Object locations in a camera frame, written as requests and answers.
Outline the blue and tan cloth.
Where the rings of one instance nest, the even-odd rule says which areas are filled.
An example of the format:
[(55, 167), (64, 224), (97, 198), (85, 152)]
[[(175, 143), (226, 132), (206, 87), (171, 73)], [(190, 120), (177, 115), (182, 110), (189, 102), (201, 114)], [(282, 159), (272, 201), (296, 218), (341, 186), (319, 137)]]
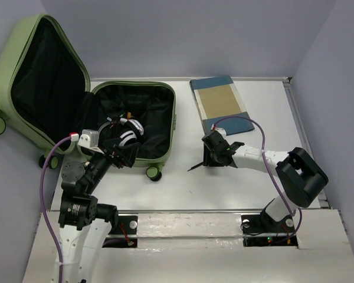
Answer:
[(205, 134), (217, 124), (227, 135), (254, 130), (245, 104), (228, 75), (190, 81)]

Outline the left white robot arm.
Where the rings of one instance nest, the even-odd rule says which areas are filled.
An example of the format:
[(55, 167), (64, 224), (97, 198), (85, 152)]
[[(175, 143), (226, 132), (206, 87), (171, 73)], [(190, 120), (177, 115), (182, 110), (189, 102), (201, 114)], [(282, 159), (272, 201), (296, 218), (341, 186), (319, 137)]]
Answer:
[(101, 248), (119, 225), (115, 205), (99, 203), (93, 196), (110, 167), (132, 167), (140, 143), (120, 146), (118, 139), (104, 142), (85, 163), (62, 168), (58, 256), (53, 278), (58, 282), (91, 282)]

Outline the green hard-shell suitcase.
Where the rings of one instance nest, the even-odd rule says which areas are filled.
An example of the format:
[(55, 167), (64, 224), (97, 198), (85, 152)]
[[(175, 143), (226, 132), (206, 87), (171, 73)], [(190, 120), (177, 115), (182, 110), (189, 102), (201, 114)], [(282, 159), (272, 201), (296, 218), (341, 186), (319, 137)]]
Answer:
[(140, 143), (135, 166), (156, 182), (171, 154), (176, 124), (174, 89), (157, 81), (106, 81), (91, 86), (61, 25), (47, 14), (19, 20), (0, 55), (0, 134), (13, 127), (45, 153), (92, 151), (60, 143), (72, 132), (97, 130), (100, 141)]

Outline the black and white headphones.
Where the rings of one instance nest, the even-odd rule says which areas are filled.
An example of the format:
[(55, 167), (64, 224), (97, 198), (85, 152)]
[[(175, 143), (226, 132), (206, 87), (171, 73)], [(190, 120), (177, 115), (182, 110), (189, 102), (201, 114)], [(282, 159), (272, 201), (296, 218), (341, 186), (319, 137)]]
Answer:
[(142, 124), (129, 111), (118, 116), (107, 116), (106, 121), (98, 129), (99, 147), (106, 141), (114, 141), (120, 147), (133, 143), (143, 144), (145, 130)]

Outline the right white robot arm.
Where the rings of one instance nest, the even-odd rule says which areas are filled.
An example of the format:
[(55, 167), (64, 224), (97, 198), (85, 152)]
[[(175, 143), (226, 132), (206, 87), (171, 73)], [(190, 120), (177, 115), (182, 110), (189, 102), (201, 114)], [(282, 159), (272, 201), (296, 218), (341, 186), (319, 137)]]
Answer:
[(252, 169), (278, 178), (282, 188), (263, 210), (260, 225), (273, 231), (281, 221), (298, 208), (308, 208), (329, 182), (326, 173), (301, 147), (289, 152), (258, 149), (235, 141), (229, 144), (224, 135), (214, 130), (202, 138), (204, 166)]

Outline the black thin stick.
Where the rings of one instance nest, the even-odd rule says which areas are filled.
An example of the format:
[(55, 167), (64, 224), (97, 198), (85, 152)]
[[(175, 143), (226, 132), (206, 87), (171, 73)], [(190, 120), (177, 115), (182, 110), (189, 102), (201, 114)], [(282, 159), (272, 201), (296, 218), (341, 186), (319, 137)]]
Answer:
[(190, 172), (190, 171), (192, 171), (192, 170), (194, 170), (194, 169), (197, 169), (197, 168), (199, 168), (199, 167), (201, 167), (201, 166), (203, 166), (203, 165), (204, 165), (204, 162), (200, 162), (200, 163), (198, 163), (198, 164), (192, 166), (190, 169), (188, 169), (187, 172)]

